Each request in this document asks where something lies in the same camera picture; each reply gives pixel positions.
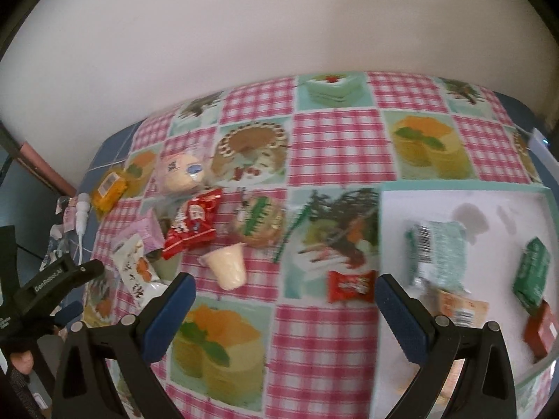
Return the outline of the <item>person's hand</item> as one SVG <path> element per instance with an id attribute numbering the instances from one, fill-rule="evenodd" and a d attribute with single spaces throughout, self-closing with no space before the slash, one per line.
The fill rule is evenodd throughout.
<path id="1" fill-rule="evenodd" d="M 12 353 L 10 361 L 13 367 L 22 375 L 29 375 L 33 370 L 34 358 L 30 351 Z"/>

